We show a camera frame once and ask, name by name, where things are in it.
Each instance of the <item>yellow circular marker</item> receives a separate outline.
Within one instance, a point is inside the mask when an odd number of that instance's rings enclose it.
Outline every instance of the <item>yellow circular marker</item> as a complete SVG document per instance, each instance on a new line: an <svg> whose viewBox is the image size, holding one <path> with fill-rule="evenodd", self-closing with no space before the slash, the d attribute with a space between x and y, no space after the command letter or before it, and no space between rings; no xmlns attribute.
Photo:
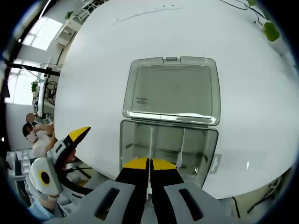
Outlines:
<svg viewBox="0 0 299 224"><path fill-rule="evenodd" d="M49 185L50 183L50 177L44 170L39 172L39 179L44 185Z"/></svg>

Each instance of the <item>white wall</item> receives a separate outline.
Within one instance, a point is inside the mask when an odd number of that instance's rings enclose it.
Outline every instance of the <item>white wall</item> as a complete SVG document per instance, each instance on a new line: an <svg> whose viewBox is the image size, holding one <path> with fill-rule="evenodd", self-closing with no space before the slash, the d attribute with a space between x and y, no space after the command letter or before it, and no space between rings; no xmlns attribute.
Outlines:
<svg viewBox="0 0 299 224"><path fill-rule="evenodd" d="M11 149L32 147L22 134L26 115L30 112L34 112L31 105L6 104L6 127Z"/></svg>
<svg viewBox="0 0 299 224"><path fill-rule="evenodd" d="M45 16L64 24L66 13L83 6L83 4L84 3L81 0L60 0L45 14ZM40 50L23 45L17 58L40 64L56 63L61 51L62 47L57 44L56 40L53 40L47 50ZM12 149L32 146L22 134L22 127L26 122L25 118L29 112L33 112L33 107L31 105L7 104L7 135Z"/></svg>
<svg viewBox="0 0 299 224"><path fill-rule="evenodd" d="M83 6L81 0L60 0L44 16L65 24L65 15L76 8ZM57 63L62 46L54 39L47 50L40 50L23 45L17 58L36 63Z"/></svg>

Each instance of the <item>white table surface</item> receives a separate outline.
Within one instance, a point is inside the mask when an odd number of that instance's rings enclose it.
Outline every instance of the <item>white table surface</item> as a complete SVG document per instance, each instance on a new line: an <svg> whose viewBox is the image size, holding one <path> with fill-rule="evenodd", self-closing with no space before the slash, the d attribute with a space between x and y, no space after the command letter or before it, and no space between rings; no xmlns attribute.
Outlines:
<svg viewBox="0 0 299 224"><path fill-rule="evenodd" d="M168 9L172 5L180 9ZM168 10L148 13L161 9ZM75 37L61 71L57 138L91 126L77 156L115 178L131 62L209 57L216 61L220 82L215 153L222 159L203 189L220 199L268 184L296 159L299 82L254 25L255 19L253 12L217 0L110 0L100 6Z"/></svg>

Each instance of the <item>person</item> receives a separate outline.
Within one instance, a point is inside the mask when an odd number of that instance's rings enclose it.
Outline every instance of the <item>person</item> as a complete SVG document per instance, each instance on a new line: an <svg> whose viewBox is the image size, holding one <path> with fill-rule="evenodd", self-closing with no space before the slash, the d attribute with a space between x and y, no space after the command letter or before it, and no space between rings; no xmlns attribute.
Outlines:
<svg viewBox="0 0 299 224"><path fill-rule="evenodd" d="M33 113L28 113L26 115L26 122L32 124L33 126L37 125L35 122L36 116Z"/></svg>
<svg viewBox="0 0 299 224"><path fill-rule="evenodd" d="M57 199L59 195L51 196L52 200L42 200L34 198L33 203L28 208L30 213L41 222L57 217L54 212L57 210Z"/></svg>
<svg viewBox="0 0 299 224"><path fill-rule="evenodd" d="M22 131L24 137L33 143L32 152L36 158L46 157L47 152L57 142L53 125L36 125L34 127L32 124L26 123Z"/></svg>

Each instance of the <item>hand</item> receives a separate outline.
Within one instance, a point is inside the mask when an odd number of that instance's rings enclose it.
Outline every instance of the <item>hand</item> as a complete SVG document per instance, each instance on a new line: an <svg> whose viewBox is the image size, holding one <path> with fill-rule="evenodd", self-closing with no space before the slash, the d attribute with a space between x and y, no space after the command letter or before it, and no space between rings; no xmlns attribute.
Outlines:
<svg viewBox="0 0 299 224"><path fill-rule="evenodd" d="M64 166L62 167L62 170L65 171L66 170L66 165L70 162L74 162L75 161L75 153L76 153L76 149L74 149L71 154L69 155L69 157L67 158L67 160L65 161Z"/></svg>
<svg viewBox="0 0 299 224"><path fill-rule="evenodd" d="M34 127L33 130L35 133L37 133L38 131L41 131L42 128L40 126L38 126L38 127Z"/></svg>

